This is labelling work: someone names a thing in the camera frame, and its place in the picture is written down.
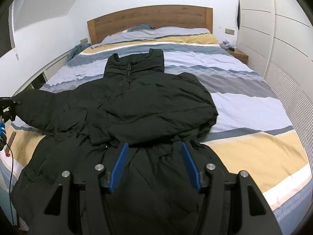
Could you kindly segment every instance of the sloped ceiling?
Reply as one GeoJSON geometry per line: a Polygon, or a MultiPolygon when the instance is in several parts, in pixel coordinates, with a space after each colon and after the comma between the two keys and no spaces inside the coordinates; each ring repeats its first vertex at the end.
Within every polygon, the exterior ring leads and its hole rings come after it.
{"type": "Polygon", "coordinates": [[[14,30],[49,18],[67,15],[76,0],[15,0],[14,30]]]}

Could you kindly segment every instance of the triangular cutout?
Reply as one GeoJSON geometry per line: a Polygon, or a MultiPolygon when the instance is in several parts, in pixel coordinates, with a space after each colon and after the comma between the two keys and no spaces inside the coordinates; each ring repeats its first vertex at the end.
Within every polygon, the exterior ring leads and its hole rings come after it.
{"type": "Polygon", "coordinates": [[[52,196],[48,206],[46,207],[44,213],[46,215],[54,215],[58,216],[61,212],[61,201],[62,201],[62,191],[63,186],[59,186],[58,189],[55,191],[54,195],[52,196]]]}
{"type": "Polygon", "coordinates": [[[261,216],[266,214],[266,210],[262,205],[261,200],[256,194],[252,186],[248,186],[248,199],[249,199],[249,208],[251,216],[261,216]]]}

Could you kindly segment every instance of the wooden headboard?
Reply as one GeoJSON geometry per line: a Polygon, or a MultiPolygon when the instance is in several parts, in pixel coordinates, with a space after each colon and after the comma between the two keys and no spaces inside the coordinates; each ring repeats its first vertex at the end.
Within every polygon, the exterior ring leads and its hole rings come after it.
{"type": "Polygon", "coordinates": [[[190,5],[154,5],[114,12],[87,22],[92,44],[102,42],[115,34],[140,24],[154,28],[178,26],[207,28],[213,32],[213,9],[190,5]]]}

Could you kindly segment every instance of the striped bedding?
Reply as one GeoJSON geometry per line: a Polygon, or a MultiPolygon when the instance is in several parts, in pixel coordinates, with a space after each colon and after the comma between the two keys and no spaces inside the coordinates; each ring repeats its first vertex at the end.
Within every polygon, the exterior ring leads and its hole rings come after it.
{"type": "MultiPolygon", "coordinates": [[[[211,93],[219,116],[201,142],[230,172],[247,170],[272,208],[284,235],[300,223],[312,197],[307,154],[282,103],[263,78],[224,51],[207,29],[165,27],[108,36],[77,55],[42,90],[60,92],[103,77],[108,57],[164,51],[165,72],[189,72],[211,93]]],[[[19,118],[7,129],[14,153],[13,183],[29,162],[40,131],[19,118]]],[[[12,159],[0,152],[0,186],[8,192],[12,159]]]]}

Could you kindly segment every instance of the blue towel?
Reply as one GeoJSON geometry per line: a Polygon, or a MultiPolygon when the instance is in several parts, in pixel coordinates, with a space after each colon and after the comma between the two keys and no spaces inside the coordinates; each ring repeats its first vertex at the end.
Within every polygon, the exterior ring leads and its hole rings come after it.
{"type": "Polygon", "coordinates": [[[75,56],[77,56],[79,53],[84,51],[86,48],[89,48],[91,46],[90,43],[81,43],[75,46],[71,52],[68,54],[68,59],[67,61],[72,60],[75,56]]]}

